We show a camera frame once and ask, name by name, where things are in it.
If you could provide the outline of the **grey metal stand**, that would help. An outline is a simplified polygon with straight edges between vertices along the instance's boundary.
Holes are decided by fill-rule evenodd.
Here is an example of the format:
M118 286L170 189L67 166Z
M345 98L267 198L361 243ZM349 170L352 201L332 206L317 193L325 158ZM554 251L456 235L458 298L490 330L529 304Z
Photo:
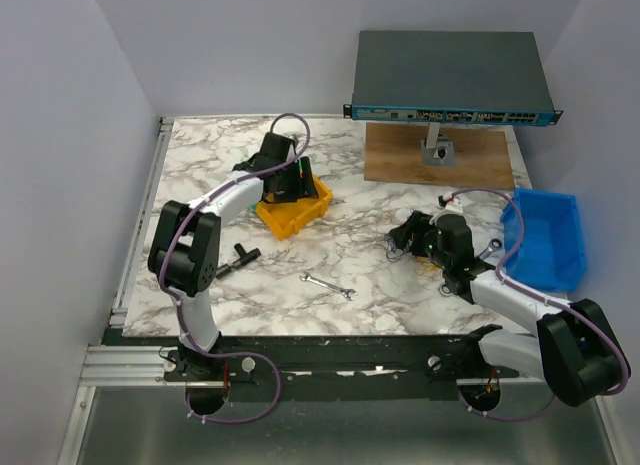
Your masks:
M440 133L439 123L430 123L427 135L420 142L422 163L433 167L454 167L456 165L453 142Z

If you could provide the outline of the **yellow plastic bin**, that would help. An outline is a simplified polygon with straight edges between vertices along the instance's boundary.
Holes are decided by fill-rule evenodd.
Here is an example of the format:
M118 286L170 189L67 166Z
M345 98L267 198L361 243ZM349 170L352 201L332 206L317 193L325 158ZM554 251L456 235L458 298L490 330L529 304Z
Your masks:
M256 205L256 214L278 240L298 234L312 221L323 217L329 209L332 191L315 175L317 198L302 198L292 203Z

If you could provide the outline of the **silver open-end wrench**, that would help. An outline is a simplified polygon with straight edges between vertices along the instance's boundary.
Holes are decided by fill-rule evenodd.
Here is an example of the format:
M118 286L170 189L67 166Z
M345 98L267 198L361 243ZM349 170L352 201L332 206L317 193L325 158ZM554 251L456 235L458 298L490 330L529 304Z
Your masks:
M352 301L357 296L357 291L354 290L354 289L343 288L343 287L341 287L339 285L335 285L335 284L329 283L327 281L318 279L318 278L312 276L311 274L309 274L308 272L302 273L299 276L299 279L301 281L303 281L303 282L312 283L312 284L318 285L320 287L326 288L328 290L331 290L331 291L333 291L335 293L338 293L348 301Z

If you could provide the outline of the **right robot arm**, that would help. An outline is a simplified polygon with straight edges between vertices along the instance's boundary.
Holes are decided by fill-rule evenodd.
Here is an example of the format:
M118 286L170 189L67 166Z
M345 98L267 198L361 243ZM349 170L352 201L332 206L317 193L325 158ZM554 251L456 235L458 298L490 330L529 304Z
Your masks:
M467 374L480 377L494 366L517 370L544 380L557 399L573 407L625 388L630 366L602 308L589 299L569 302L498 275L487 260L501 249L501 241L494 238L476 253L463 216L415 211L387 240L392 250L440 268L445 293L523 328L515 334L495 327L464 347L459 356Z

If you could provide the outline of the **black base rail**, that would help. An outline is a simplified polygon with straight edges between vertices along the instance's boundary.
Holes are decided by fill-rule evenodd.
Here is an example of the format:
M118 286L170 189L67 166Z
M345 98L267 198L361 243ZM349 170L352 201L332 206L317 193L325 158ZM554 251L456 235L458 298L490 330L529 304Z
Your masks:
M92 347L84 379L115 386L166 385L196 408L223 403L451 401L470 388L494 402L502 377L488 365L478 334L418 336L274 336L218 340L207 358L174 338L126 339L107 333Z

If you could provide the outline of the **wooden board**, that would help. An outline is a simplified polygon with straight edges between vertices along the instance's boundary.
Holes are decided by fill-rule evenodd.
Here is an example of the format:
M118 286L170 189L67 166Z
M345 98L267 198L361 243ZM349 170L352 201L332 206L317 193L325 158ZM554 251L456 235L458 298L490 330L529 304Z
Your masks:
M515 186L503 130L366 125L364 178L386 183L510 190Z

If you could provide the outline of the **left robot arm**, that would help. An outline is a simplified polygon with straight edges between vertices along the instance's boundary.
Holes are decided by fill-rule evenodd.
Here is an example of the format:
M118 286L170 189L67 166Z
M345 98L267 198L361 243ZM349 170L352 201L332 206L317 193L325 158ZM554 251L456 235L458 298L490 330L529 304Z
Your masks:
M171 200L161 209L147 266L177 307L179 341L192 350L187 367L201 380L214 378L222 365L213 349L220 331L209 296L222 229L261 202L288 204L317 196L309 159L296 154L296 146L295 138L268 132L259 151L235 165L221 184L188 203Z

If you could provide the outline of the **blue plastic bin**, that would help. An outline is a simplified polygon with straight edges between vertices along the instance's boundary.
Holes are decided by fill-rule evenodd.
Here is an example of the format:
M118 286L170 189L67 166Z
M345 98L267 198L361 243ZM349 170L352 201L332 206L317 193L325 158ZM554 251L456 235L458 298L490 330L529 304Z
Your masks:
M500 218L506 250L522 243L504 265L506 274L531 288L568 294L587 269L577 201L573 195L517 188Z

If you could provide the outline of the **network switch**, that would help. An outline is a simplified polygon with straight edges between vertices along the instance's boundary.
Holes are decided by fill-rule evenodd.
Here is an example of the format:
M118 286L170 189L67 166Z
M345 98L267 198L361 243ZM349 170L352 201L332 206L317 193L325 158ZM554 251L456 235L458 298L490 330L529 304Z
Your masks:
M531 32L362 31L352 120L546 127L556 124Z

